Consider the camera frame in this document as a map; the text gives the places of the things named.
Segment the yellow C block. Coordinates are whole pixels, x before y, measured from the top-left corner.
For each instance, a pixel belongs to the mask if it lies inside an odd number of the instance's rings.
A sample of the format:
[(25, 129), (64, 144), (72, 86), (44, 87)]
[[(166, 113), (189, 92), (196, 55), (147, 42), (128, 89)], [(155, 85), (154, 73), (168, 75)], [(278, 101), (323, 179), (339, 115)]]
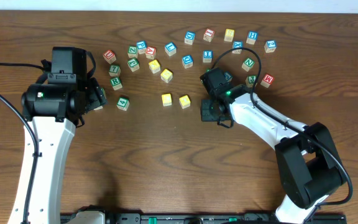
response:
[(172, 105), (172, 96), (170, 93), (162, 95), (162, 103), (163, 103), (163, 106), (171, 106)]

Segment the yellow O block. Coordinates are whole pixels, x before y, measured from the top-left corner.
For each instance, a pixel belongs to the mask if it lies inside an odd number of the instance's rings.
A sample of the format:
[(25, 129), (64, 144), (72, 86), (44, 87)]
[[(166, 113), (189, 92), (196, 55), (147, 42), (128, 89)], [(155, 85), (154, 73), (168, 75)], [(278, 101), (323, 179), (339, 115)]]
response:
[(191, 100), (188, 95), (180, 97), (179, 102), (182, 109), (188, 108), (191, 105)]

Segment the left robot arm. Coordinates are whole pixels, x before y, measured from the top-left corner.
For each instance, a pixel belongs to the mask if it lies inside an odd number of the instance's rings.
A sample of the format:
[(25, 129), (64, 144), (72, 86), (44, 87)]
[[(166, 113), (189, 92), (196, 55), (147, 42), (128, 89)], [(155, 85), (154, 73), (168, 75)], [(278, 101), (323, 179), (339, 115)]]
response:
[(107, 102), (95, 78), (32, 84), (22, 95), (25, 146), (9, 223), (60, 223), (68, 150), (82, 116)]

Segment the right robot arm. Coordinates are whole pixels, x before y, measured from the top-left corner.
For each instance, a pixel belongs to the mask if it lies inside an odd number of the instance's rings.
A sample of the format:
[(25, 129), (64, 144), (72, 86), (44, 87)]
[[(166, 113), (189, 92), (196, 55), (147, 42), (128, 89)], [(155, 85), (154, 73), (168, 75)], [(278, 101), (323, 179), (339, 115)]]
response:
[(321, 123), (307, 126), (266, 105), (251, 88), (207, 86), (202, 121), (241, 124), (258, 135), (276, 155), (285, 198), (275, 216), (283, 223), (306, 223), (342, 185), (352, 187), (332, 136)]

